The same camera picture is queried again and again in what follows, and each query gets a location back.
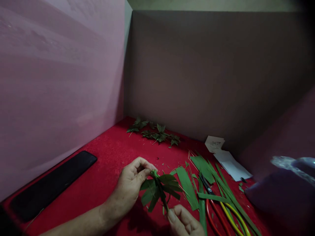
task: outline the left hand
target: left hand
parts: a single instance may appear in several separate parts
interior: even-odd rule
[[[135,204],[141,185],[154,169],[157,170],[153,164],[142,157],[136,158],[132,163],[125,166],[115,190],[104,203],[106,217],[108,217],[108,214],[113,217],[113,220],[120,220],[124,217]]]

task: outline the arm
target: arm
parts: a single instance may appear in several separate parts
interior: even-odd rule
[[[103,235],[119,222],[135,204],[139,190],[154,165],[138,157],[124,167],[117,186],[105,203],[53,228],[42,236]]]

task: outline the scissors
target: scissors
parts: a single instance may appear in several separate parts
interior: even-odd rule
[[[207,193],[208,193],[208,194],[211,194],[211,195],[215,195],[215,194],[213,193],[212,189],[210,188],[210,186],[208,185],[206,179],[203,177],[203,175],[200,173],[199,176],[200,176],[200,178],[201,178],[201,180],[202,180],[202,182],[203,182],[203,185],[204,185],[205,188],[207,189]],[[215,233],[216,233],[218,236],[222,236],[222,235],[220,234],[220,232],[218,231],[217,227],[215,226],[215,224],[214,224],[214,222],[213,222],[213,220],[212,220],[212,217],[211,217],[211,215],[210,215],[210,206],[209,206],[210,203],[209,203],[209,202],[211,203],[211,205],[212,205],[214,211],[216,212],[218,218],[220,219],[220,221],[221,221],[221,223],[222,223],[222,225],[223,225],[224,231],[226,232],[227,236],[231,236],[231,234],[230,234],[230,232],[229,232],[229,230],[228,230],[228,227],[226,226],[226,224],[225,224],[225,222],[224,222],[224,220],[223,220],[223,217],[222,217],[222,215],[220,214],[220,212],[218,211],[218,209],[217,209],[216,205],[214,204],[213,200],[210,200],[210,201],[209,201],[209,199],[206,199],[207,215],[208,215],[210,224],[212,225],[212,227],[213,227]],[[249,230],[248,230],[248,228],[247,228],[247,226],[246,226],[246,224],[245,224],[245,222],[243,221],[242,217],[237,213],[237,211],[236,211],[230,204],[228,204],[228,203],[224,203],[224,204],[223,204],[222,202],[220,202],[220,205],[221,205],[221,207],[222,207],[224,213],[226,214],[227,218],[229,219],[230,224],[232,225],[233,229],[236,231],[237,235],[238,235],[238,236],[244,236],[244,235],[240,232],[240,230],[237,228],[236,224],[234,223],[234,221],[233,221],[232,218],[230,217],[230,215],[229,215],[229,213],[227,212],[227,210],[226,210],[226,208],[225,208],[224,205],[226,205],[226,206],[236,215],[236,217],[239,219],[240,223],[242,224],[242,226],[243,226],[243,228],[244,228],[245,235],[246,235],[246,236],[251,236],[251,235],[250,235],[250,232],[249,232]]]

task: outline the hand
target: hand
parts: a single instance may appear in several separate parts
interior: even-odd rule
[[[168,220],[174,236],[205,236],[202,225],[182,205],[168,211]]]
[[[142,157],[136,158],[122,170],[117,186],[104,203],[104,215],[110,215],[112,220],[119,221],[135,204],[143,182],[151,170],[157,168]]]

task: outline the gray cardboard wall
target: gray cardboard wall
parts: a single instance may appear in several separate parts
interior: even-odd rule
[[[133,11],[125,113],[239,153],[305,92],[298,13]]]

